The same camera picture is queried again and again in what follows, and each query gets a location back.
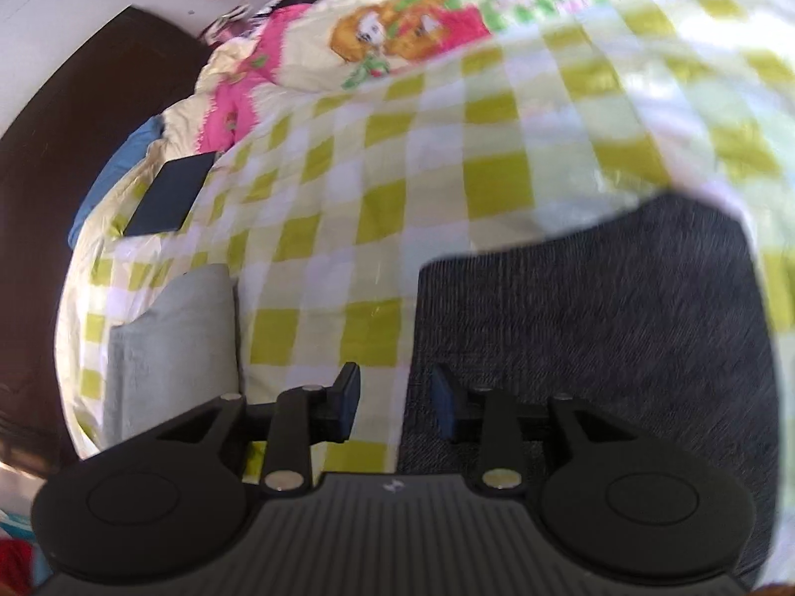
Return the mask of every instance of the white logo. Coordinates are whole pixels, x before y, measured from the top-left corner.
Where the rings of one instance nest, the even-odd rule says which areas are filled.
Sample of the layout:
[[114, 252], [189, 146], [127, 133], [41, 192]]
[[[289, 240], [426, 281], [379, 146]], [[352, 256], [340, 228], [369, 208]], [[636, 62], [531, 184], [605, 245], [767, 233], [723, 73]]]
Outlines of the white logo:
[[405, 488], [405, 484], [399, 479], [394, 479], [389, 484], [384, 484], [383, 487], [390, 493], [400, 493]]

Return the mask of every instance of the dark brown wooden bed frame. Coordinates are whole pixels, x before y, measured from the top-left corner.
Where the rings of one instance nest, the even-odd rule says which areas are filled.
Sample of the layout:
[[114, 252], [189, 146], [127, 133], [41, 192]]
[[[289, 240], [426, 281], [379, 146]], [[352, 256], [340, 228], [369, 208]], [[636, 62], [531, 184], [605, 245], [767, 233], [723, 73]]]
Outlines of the dark brown wooden bed frame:
[[45, 83], [0, 138], [0, 461], [46, 476], [77, 459], [53, 338], [75, 212], [114, 151], [193, 92], [208, 47], [129, 7]]

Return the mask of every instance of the blue cloth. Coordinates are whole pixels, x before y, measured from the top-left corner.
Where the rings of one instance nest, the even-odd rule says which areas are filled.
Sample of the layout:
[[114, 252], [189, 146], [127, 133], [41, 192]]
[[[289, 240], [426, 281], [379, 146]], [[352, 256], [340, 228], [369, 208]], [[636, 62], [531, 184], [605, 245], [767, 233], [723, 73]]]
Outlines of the blue cloth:
[[163, 120], [152, 117], [127, 137], [127, 141], [110, 157], [110, 161], [99, 173], [85, 199], [78, 208], [72, 229], [69, 231], [69, 248], [74, 248], [80, 235], [82, 223], [102, 198], [116, 185], [119, 179], [132, 170], [133, 166], [146, 156], [146, 149], [152, 141], [163, 136]]

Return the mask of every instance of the metal screw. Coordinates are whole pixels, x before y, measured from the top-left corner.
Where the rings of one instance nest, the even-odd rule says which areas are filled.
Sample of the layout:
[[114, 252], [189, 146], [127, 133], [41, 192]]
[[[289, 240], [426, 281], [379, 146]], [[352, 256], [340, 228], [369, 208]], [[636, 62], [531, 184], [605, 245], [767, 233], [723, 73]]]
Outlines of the metal screw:
[[492, 468], [483, 473], [482, 480], [492, 489], [515, 489], [522, 483], [522, 476], [510, 468]]
[[265, 486], [271, 490], [295, 490], [304, 484], [304, 476], [295, 470], [275, 470], [265, 475]]

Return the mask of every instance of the striped cloth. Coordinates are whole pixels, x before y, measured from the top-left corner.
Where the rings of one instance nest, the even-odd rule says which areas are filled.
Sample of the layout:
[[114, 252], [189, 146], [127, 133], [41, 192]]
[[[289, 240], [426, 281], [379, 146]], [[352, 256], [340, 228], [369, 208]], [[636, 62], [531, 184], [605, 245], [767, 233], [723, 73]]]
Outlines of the striped cloth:
[[[220, 262], [237, 282], [248, 399], [330, 384], [359, 362], [351, 441], [320, 444], [313, 459], [390, 471], [424, 263], [544, 240], [675, 187], [741, 219], [758, 254], [786, 411], [781, 520], [793, 519], [794, 67], [794, 20], [760, 0], [634, 0], [517, 28], [352, 93], [280, 89], [216, 163], [180, 232], [120, 239], [156, 159], [88, 219], [57, 327], [78, 448], [92, 452], [102, 429], [110, 327], [176, 276]], [[795, 567], [774, 556], [767, 576], [795, 579]]]

